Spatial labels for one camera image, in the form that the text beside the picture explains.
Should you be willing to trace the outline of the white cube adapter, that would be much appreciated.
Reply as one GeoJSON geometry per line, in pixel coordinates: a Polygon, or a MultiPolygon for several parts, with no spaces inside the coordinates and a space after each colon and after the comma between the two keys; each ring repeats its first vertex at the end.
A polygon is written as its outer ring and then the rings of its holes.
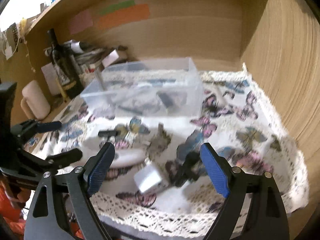
{"type": "Polygon", "coordinates": [[[162,188],[163,176],[156,164],[143,167],[134,175],[135,185],[140,193],[155,192],[162,188]]]}

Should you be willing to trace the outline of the black gold rectangular lighter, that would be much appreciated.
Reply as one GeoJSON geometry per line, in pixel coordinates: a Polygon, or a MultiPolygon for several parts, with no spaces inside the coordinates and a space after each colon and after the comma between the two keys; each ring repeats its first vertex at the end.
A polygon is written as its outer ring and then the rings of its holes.
{"type": "Polygon", "coordinates": [[[181,107],[178,101],[179,94],[177,92],[157,92],[157,97],[163,103],[167,111],[175,111],[181,107]]]}

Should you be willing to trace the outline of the cream pillar candle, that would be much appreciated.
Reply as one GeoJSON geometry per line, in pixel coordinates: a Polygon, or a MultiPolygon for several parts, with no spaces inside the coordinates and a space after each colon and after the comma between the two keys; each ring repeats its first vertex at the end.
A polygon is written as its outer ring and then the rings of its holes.
{"type": "Polygon", "coordinates": [[[36,80],[22,89],[22,96],[21,109],[28,119],[43,120],[50,113],[50,104],[36,80]]]}

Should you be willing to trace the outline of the black flat rectangular stick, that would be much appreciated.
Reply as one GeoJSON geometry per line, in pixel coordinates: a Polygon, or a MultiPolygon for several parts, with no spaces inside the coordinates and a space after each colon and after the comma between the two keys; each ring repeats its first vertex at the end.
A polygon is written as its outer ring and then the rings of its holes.
{"type": "Polygon", "coordinates": [[[106,138],[106,137],[116,137],[119,134],[118,130],[100,130],[98,132],[98,137],[106,138]]]}

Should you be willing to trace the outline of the white handwritten note paper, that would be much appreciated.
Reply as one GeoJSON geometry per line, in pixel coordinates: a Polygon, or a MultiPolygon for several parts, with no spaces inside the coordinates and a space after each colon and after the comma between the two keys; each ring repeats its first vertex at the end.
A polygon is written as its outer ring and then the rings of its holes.
{"type": "Polygon", "coordinates": [[[46,80],[50,93],[53,96],[60,94],[60,90],[56,82],[57,74],[53,67],[53,64],[52,63],[46,64],[41,68],[41,70],[46,80]]]}

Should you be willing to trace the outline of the dark wine bottle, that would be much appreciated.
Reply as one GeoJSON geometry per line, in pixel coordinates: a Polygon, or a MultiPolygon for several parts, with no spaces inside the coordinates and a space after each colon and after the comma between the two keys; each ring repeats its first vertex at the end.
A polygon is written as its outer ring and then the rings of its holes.
{"type": "Polygon", "coordinates": [[[73,66],[69,54],[57,40],[54,29],[49,29],[48,34],[51,38],[52,59],[59,83],[64,92],[70,99],[76,98],[84,87],[79,76],[73,66]]]}

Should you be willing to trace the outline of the butterfly print lace cloth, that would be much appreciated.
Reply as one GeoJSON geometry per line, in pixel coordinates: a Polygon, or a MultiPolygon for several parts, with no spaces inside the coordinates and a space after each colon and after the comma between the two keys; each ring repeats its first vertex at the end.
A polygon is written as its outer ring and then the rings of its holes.
{"type": "MultiPolygon", "coordinates": [[[[307,206],[309,183],[303,154],[264,91],[246,70],[199,75],[204,91],[198,117],[115,117],[90,110],[79,95],[56,116],[62,127],[32,137],[25,149],[40,158],[73,148],[82,151],[82,142],[98,137],[100,130],[119,131],[116,137],[99,137],[115,149],[143,147],[146,159],[141,164],[110,168],[99,192],[91,197],[104,223],[128,233],[184,238],[206,234],[225,198],[214,189],[204,164],[199,160],[193,166],[200,176],[197,181],[173,185],[187,154],[199,153],[205,142],[247,173],[270,172],[287,213],[307,206]],[[163,186],[140,193],[134,175],[149,164],[159,166],[163,186]]],[[[83,153],[78,164],[88,159],[83,153]]]]}

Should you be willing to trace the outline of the stack of papers and magazines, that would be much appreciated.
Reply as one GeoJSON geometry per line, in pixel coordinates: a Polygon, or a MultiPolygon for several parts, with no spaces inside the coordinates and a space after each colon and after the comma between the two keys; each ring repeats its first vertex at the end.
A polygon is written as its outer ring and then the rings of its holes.
{"type": "MultiPolygon", "coordinates": [[[[99,67],[101,72],[105,69],[101,63],[102,59],[107,56],[111,51],[116,50],[120,56],[119,60],[114,63],[122,63],[128,60],[127,47],[96,47],[86,42],[70,40],[62,44],[69,54],[73,66],[78,75],[94,73],[95,68],[99,67]]],[[[46,56],[52,59],[52,48],[44,49],[46,56]]]]}

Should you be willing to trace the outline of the clear plastic storage box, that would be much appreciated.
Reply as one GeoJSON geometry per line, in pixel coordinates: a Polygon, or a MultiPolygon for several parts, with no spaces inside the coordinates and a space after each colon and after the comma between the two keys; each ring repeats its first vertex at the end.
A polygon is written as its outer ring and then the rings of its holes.
{"type": "Polygon", "coordinates": [[[105,91],[94,78],[80,94],[94,112],[115,117],[198,117],[201,113],[204,87],[190,57],[115,64],[101,75],[105,91]],[[157,92],[177,92],[181,107],[167,111],[157,92]]]}

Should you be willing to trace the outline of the small white box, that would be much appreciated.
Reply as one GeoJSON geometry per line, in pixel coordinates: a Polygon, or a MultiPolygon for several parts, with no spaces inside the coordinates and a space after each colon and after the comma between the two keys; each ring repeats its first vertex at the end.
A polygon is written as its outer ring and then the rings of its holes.
{"type": "Polygon", "coordinates": [[[119,60],[120,56],[116,50],[111,51],[107,56],[105,56],[101,63],[104,68],[116,63],[119,60]]]}

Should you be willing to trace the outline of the pink sticky paper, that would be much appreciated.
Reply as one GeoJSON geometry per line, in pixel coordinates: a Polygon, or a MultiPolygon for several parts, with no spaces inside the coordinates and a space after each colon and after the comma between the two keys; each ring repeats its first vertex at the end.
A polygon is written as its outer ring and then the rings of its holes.
{"type": "Polygon", "coordinates": [[[89,9],[75,15],[68,22],[69,32],[71,35],[80,33],[93,26],[93,19],[89,9]]]}

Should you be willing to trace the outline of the orange sticky paper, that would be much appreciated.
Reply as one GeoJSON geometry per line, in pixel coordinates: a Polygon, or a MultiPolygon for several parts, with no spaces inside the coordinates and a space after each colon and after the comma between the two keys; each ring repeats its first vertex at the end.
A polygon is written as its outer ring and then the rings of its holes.
{"type": "Polygon", "coordinates": [[[95,26],[99,29],[111,29],[120,25],[147,20],[149,17],[149,5],[138,4],[99,17],[95,22],[95,26]]]}

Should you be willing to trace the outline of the green sticky paper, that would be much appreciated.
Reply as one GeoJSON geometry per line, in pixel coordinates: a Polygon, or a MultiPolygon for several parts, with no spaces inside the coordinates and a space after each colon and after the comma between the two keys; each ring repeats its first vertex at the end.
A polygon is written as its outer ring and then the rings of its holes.
{"type": "Polygon", "coordinates": [[[110,14],[110,13],[113,13],[117,10],[126,9],[126,8],[134,6],[134,5],[136,5],[134,0],[127,0],[127,1],[116,3],[116,4],[111,4],[111,5],[104,7],[103,9],[100,9],[99,15],[110,14]]]}

